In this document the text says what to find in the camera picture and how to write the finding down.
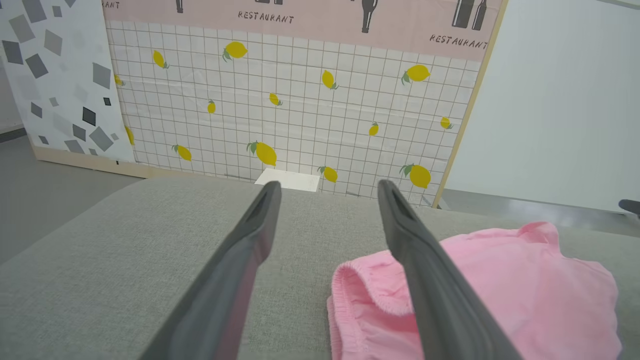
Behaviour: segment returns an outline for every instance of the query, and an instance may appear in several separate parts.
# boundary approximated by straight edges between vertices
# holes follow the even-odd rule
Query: lemon
[[[166,63],[162,54],[159,53],[158,50],[154,50],[154,63],[163,69],[169,69],[169,64]]]
[[[247,50],[243,43],[232,41],[225,48],[225,52],[222,53],[222,60],[225,60],[226,62],[226,59],[231,60],[232,56],[236,59],[240,59],[246,54],[246,52]]]
[[[400,172],[403,170],[404,176],[411,173],[411,175],[409,175],[411,182],[419,188],[426,189],[427,185],[431,182],[431,174],[429,173],[429,170],[420,165],[405,165],[400,168]]]
[[[207,111],[210,114],[213,114],[214,112],[216,112],[216,103],[213,102],[213,100],[209,99],[209,105],[207,105]]]
[[[131,132],[131,129],[129,129],[128,126],[124,126],[124,129],[127,131],[127,136],[129,137],[129,142],[131,143],[131,145],[133,144],[133,133]]]
[[[335,90],[339,87],[338,84],[333,80],[333,74],[328,72],[327,70],[325,70],[322,74],[322,83],[331,90]]]
[[[445,129],[450,129],[453,127],[453,124],[451,124],[451,121],[448,117],[443,117],[440,121],[440,126],[444,127]]]
[[[276,166],[276,160],[278,159],[278,156],[269,145],[263,142],[250,142],[246,144],[247,150],[249,150],[250,147],[251,152],[256,154],[260,161],[267,165]]]
[[[181,158],[185,159],[186,161],[191,161],[191,151],[189,151],[189,149],[187,149],[186,147],[174,145],[171,148],[173,149],[173,151],[177,152]]]
[[[320,174],[324,174],[324,178],[335,183],[338,180],[338,173],[330,167],[319,167]]]
[[[125,82],[120,79],[120,76],[113,74],[113,78],[116,79],[116,85],[124,86]]]
[[[413,81],[424,81],[429,75],[429,69],[424,65],[414,65],[404,72],[402,76],[402,84],[409,83],[409,79]]]
[[[369,136],[376,136],[376,134],[378,133],[378,129],[378,123],[374,122],[369,129]]]
[[[271,94],[269,94],[269,100],[271,101],[272,104],[274,104],[275,106],[280,106],[282,105],[282,101],[280,101],[278,99],[278,96],[276,94],[274,94],[273,92]]]

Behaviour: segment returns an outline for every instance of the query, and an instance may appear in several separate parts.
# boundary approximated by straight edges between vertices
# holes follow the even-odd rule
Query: black bottle
[[[369,32],[369,25],[371,25],[371,17],[373,16],[373,10],[376,9],[378,0],[362,0],[362,32]]]
[[[480,5],[478,5],[478,9],[476,10],[476,18],[474,19],[473,30],[480,30],[482,28],[484,13],[486,13],[486,0],[482,0]]]
[[[471,12],[474,10],[474,0],[458,0],[456,12],[453,13],[453,22],[451,26],[456,28],[467,28]]]

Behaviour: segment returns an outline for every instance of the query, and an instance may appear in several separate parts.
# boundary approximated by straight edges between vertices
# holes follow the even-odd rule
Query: gray floor
[[[98,201],[140,180],[37,161],[26,136],[0,143],[0,169],[0,264]],[[445,190],[443,198],[454,211],[640,237],[640,221],[620,214],[455,190]]]
[[[453,211],[522,222],[548,221],[557,226],[579,227],[640,238],[640,220],[632,214],[622,215],[449,189],[444,190],[442,198]]]
[[[38,161],[26,136],[0,143],[0,264],[137,177]]]

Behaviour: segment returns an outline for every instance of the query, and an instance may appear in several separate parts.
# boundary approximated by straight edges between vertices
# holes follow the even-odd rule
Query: gray fabric tablecloth
[[[0,267],[0,358],[134,359],[259,192],[216,178],[149,179],[104,199]],[[510,220],[433,209],[439,239]],[[620,289],[622,358],[640,357],[640,242],[560,229],[565,256],[601,262]],[[336,267],[385,250],[378,203],[283,190],[239,358],[329,359]]]

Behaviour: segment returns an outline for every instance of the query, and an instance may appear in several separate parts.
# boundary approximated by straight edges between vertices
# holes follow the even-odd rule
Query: pink cloth
[[[441,242],[524,359],[615,359],[621,344],[611,273],[565,258],[537,222]],[[327,300],[334,360],[422,359],[402,266],[389,251],[338,267]]]

